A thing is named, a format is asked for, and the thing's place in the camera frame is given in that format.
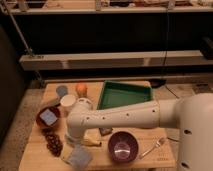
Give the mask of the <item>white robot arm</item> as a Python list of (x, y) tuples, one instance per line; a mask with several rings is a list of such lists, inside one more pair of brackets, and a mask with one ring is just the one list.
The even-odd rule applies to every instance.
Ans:
[(91, 101), (80, 98), (68, 114), (66, 125), (65, 136), (72, 143), (79, 143), (93, 128), (176, 128), (177, 171), (213, 171), (213, 93), (103, 110), (92, 110)]

